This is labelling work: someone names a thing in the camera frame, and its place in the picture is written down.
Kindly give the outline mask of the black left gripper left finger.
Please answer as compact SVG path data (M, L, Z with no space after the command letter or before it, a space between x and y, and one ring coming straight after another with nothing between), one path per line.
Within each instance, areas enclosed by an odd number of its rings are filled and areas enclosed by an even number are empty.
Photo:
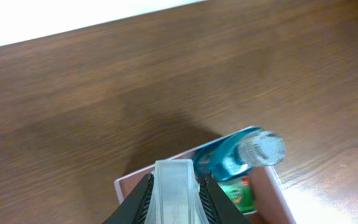
M146 174L103 224L145 224L150 207L154 176Z

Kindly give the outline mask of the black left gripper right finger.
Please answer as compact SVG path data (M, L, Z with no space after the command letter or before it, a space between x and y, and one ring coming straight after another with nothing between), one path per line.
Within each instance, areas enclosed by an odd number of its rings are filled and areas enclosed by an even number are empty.
M199 196L209 224L251 224L211 174L203 174L200 180Z

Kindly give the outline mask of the green white soap bar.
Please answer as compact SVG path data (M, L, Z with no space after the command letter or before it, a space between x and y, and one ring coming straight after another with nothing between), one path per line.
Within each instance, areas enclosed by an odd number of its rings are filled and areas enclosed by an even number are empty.
M257 211L251 182L247 175L218 182L218 185L241 213L248 215Z

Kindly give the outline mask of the clear foam soap dispenser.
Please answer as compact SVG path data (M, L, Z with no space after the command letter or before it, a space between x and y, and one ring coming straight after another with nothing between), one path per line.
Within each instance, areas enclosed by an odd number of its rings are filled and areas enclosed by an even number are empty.
M155 162L154 186L145 224L208 224L193 161Z

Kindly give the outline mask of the teal mouthwash bottle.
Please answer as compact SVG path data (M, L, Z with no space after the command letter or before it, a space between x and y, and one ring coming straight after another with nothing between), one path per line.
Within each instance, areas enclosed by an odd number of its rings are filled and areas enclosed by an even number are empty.
M255 167L274 166L286 154L286 145L279 134L250 127L201 146L193 163L198 177L208 173L217 181L227 181Z

